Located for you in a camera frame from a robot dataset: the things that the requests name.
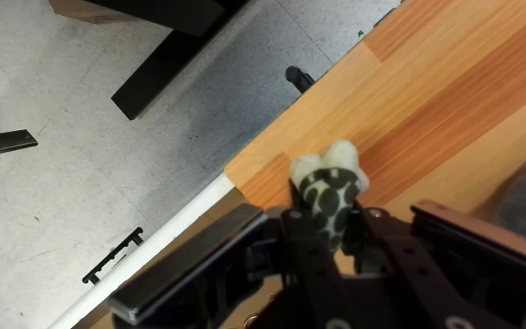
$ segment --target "gray metal surface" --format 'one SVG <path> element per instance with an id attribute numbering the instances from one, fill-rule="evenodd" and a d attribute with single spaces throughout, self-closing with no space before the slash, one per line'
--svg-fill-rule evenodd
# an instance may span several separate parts
<path id="1" fill-rule="evenodd" d="M 321 77 L 387 5 L 256 0 L 130 122 L 110 95 L 168 29 L 0 0 L 0 132 L 26 128 L 40 143 L 0 155 L 0 327 L 60 316 L 111 247 L 163 227 L 298 99 L 287 66 Z"/>

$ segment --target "wood grain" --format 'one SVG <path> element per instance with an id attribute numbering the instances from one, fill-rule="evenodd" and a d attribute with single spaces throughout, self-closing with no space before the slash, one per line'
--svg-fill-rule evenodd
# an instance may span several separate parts
<path id="1" fill-rule="evenodd" d="M 473 210 L 489 196 L 473 188 L 499 186 L 526 161 L 526 152 L 502 144 L 526 144 L 526 126 L 511 121 L 519 113 L 526 113 L 526 2 L 407 0 L 225 174 L 250 203 L 287 205 L 278 186 L 287 185 L 290 161 L 343 137 L 362 150 L 373 181 L 362 201 L 400 208 L 435 194 L 457 201 L 453 190 L 468 194 Z M 484 170 L 449 165 L 477 163 L 473 154 L 488 163 L 471 168 Z"/>

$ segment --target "wooden board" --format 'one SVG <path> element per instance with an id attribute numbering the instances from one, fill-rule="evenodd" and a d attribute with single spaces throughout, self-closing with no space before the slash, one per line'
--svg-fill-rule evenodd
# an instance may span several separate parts
<path id="1" fill-rule="evenodd" d="M 362 150 L 365 205 L 480 208 L 526 163 L 526 2 L 405 0 L 225 174 L 289 205 L 290 163 L 336 139 Z"/>

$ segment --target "light wood surface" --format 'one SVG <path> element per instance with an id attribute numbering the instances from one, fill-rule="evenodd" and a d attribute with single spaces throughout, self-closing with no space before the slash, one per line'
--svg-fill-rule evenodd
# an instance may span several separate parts
<path id="1" fill-rule="evenodd" d="M 526 163 L 526 2 L 405 0 L 225 174 L 289 205 L 289 166 L 336 139 L 362 150 L 365 205 L 479 210 Z"/>

